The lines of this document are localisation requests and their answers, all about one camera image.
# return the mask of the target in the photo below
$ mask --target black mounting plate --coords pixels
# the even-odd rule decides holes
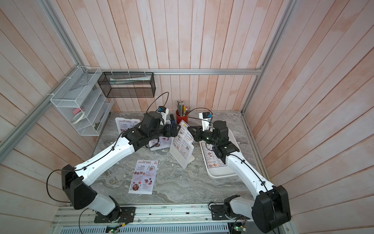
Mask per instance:
[[[213,220],[226,220],[226,212],[223,205],[211,205],[212,219]]]
[[[130,222],[132,223],[134,221],[134,214],[135,214],[135,207],[121,207],[121,213],[122,217],[120,217],[119,222],[122,221],[122,223]],[[104,223],[110,223],[109,220],[102,215],[99,212],[96,212],[96,217],[94,223],[96,224],[104,224]]]

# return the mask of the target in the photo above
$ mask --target white wire mesh shelf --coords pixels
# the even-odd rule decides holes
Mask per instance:
[[[82,68],[78,67],[52,96],[50,100],[56,107],[80,107],[101,76],[100,68],[95,73],[85,72]]]
[[[107,99],[100,88],[93,89],[101,75],[99,68],[88,73],[78,67],[52,96],[51,102],[82,136],[98,136],[114,100]]]
[[[100,135],[101,129],[104,126],[104,122],[107,119],[110,109],[114,104],[114,100],[110,102],[104,102],[95,116],[95,120],[92,125],[89,125],[83,129],[78,130],[78,133],[82,136],[98,136]]]
[[[98,115],[101,107],[103,106],[105,99],[106,97],[104,95],[100,96],[97,99],[87,118],[83,119],[80,123],[77,124],[76,130],[81,130],[94,123],[93,121],[95,120],[95,117]]]

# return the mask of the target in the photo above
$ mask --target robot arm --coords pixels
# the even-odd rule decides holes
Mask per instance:
[[[208,112],[200,114],[202,123],[208,123]],[[244,215],[251,218],[264,233],[291,220],[287,191],[266,180],[254,167],[246,163],[240,150],[229,141],[225,121],[215,121],[213,131],[203,127],[188,127],[194,140],[212,145],[212,150],[223,163],[227,164],[244,182],[255,201],[239,195],[225,199],[225,213],[231,217]]]
[[[123,132],[117,141],[91,159],[61,170],[62,189],[75,209],[91,208],[103,215],[109,222],[115,222],[121,216],[121,208],[112,197],[98,194],[91,184],[107,169],[122,158],[134,153],[150,140],[176,137],[180,126],[166,124],[169,110],[160,106],[156,112],[144,114],[143,121]]]

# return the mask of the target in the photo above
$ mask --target red pencil cup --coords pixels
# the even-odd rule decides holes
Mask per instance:
[[[179,124],[182,120],[188,124],[188,116],[180,116],[178,110],[175,112],[177,114],[177,124]]]

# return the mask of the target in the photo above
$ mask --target white tray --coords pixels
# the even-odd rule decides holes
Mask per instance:
[[[229,141],[231,141],[236,147],[239,148],[239,145],[236,142],[235,137],[234,137],[234,135],[233,135],[233,133],[231,132],[230,129],[229,129]],[[208,172],[208,175],[209,175],[210,178],[220,179],[220,178],[226,178],[226,177],[236,175],[236,173],[230,167],[228,167],[227,165],[222,166],[222,167],[209,168],[208,164],[206,163],[206,159],[204,157],[204,151],[203,151],[202,144],[205,144],[205,141],[200,141],[200,148],[201,148],[201,153],[203,155],[206,171]]]

